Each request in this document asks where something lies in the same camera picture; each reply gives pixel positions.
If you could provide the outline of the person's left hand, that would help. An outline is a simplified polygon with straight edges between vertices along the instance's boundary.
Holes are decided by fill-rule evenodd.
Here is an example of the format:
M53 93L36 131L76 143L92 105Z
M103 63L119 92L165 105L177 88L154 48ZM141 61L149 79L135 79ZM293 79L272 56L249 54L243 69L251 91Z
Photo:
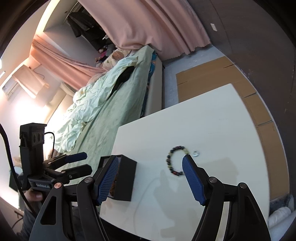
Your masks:
M24 192L24 196L26 197L27 201L31 206L29 207L27 204L25 204L25 207L27 208L27 210L29 210L30 212L34 210L34 212L38 213L42 207L42 201L43 201L42 193L34 191L30 188L28 191Z

